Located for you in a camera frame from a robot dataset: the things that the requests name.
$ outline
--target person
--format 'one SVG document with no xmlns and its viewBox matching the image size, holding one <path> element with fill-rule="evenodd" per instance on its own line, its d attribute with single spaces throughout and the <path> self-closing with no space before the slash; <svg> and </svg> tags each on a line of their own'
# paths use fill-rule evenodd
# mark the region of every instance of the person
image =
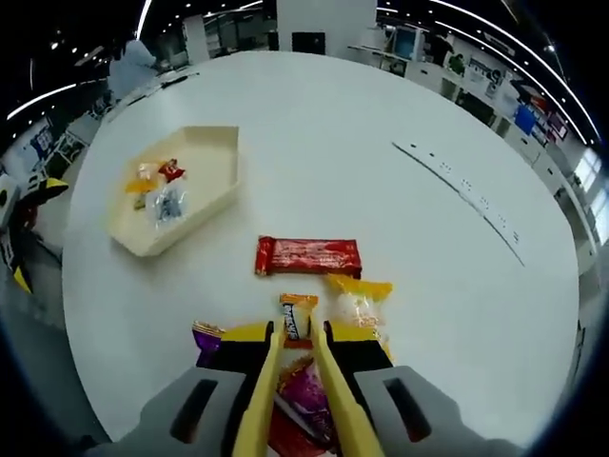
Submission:
<svg viewBox="0 0 609 457">
<path fill-rule="evenodd" d="M 448 67 L 460 74 L 461 76 L 465 75 L 465 64 L 463 62 L 463 54 L 453 55 L 448 59 Z"/>
<path fill-rule="evenodd" d="M 454 53 L 453 47 L 446 41 L 447 33 L 440 31 L 433 33 L 429 39 L 429 53 L 432 57 L 432 62 L 436 65 L 443 66 L 446 54 L 450 51 Z"/>
<path fill-rule="evenodd" d="M 146 45 L 134 37 L 115 42 L 112 60 L 109 65 L 108 88 L 118 101 L 134 89 L 142 87 L 161 70 L 156 58 Z"/>
</svg>

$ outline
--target chocolate bar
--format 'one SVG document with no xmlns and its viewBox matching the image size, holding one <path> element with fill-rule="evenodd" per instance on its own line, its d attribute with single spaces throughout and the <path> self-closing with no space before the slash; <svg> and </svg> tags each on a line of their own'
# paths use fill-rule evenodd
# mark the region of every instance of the chocolate bar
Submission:
<svg viewBox="0 0 609 457">
<path fill-rule="evenodd" d="M 300 240 L 261 236 L 256 250 L 255 272 L 339 273 L 359 279 L 362 261 L 355 240 Z"/>
</svg>

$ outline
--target white table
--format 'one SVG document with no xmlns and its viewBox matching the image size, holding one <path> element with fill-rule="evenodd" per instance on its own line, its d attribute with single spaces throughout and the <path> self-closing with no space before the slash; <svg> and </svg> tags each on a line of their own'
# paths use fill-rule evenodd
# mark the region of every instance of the white table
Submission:
<svg viewBox="0 0 609 457">
<path fill-rule="evenodd" d="M 279 316 L 281 292 L 316 276 L 253 274 L 259 234 L 356 238 L 363 276 L 391 281 L 390 346 L 455 399 L 484 437 L 526 445 L 546 425 L 573 352 L 578 264 L 543 183 L 493 131 L 438 94 L 329 57 L 243 52 L 104 123 L 71 201 L 66 324 L 90 403 L 113 439 L 197 357 L 194 319 L 235 326 Z M 240 126 L 240 201 L 158 258 L 104 230 L 122 167 L 186 125 Z M 525 240 L 526 267 L 438 178 L 391 146 L 449 158 Z"/>
</svg>

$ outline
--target ceiling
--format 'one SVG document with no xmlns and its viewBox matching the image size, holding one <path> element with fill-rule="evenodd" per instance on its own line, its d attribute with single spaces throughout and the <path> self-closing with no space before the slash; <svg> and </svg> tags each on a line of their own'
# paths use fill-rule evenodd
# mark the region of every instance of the ceiling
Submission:
<svg viewBox="0 0 609 457">
<path fill-rule="evenodd" d="M 207 13 L 238 9 L 253 0 L 153 0 L 142 32 L 147 41 L 163 30 L 171 32 L 180 27 L 179 19 L 197 12 Z M 559 74 L 564 74 L 569 86 L 589 111 L 600 131 L 599 114 L 604 106 L 602 73 L 592 69 L 592 62 L 601 59 L 603 41 L 595 37 L 602 27 L 601 15 L 594 14 L 592 0 L 579 0 L 577 6 L 569 6 L 556 0 L 448 0 L 465 10 L 473 11 L 502 29 L 517 36 L 522 42 L 542 56 Z M 2 14 L 3 70 L 0 74 L 2 92 L 0 115 L 6 116 L 15 108 L 38 95 L 63 86 L 105 77 L 108 69 L 100 58 L 108 57 L 108 45 L 117 34 L 137 30 L 145 0 L 52 0 L 34 2 L 20 0 L 10 5 L 10 13 Z M 379 11 L 379 15 L 408 21 L 421 21 L 435 26 L 436 20 L 455 28 L 476 34 L 483 29 L 491 32 L 517 51 L 515 60 L 534 74 L 555 97 L 565 98 L 564 108 L 571 114 L 583 135 L 589 139 L 599 138 L 580 107 L 569 96 L 564 87 L 541 64 L 508 38 L 485 26 L 467 14 L 435 4 L 429 0 L 379 0 L 379 7 L 397 10 L 398 13 Z M 555 44 L 556 56 L 543 50 L 549 37 Z M 55 49 L 51 44 L 57 43 Z M 90 56 L 83 65 L 74 64 L 84 59 L 98 47 L 104 47 L 93 60 Z M 11 137 L 15 131 L 24 129 L 29 118 L 41 109 L 49 108 L 56 95 L 24 109 L 7 123 L 0 135 Z"/>
</svg>

